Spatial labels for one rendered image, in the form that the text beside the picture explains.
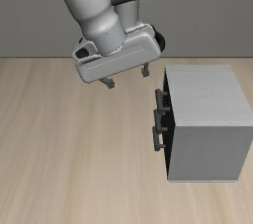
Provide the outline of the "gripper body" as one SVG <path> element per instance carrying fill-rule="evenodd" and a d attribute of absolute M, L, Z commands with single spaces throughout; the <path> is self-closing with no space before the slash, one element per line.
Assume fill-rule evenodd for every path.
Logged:
<path fill-rule="evenodd" d="M 72 57 L 80 78 L 85 83 L 100 81 L 102 78 L 149 64 L 161 54 L 161 33 L 152 25 L 143 25 L 127 34 L 120 51 L 110 56 L 98 53 L 95 44 L 85 38 L 75 43 Z"/>

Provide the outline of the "grey cabinet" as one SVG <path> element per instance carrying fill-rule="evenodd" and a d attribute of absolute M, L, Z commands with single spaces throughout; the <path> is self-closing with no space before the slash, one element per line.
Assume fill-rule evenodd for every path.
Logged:
<path fill-rule="evenodd" d="M 229 65 L 166 65 L 152 127 L 170 182 L 236 182 L 253 141 L 253 110 Z"/>

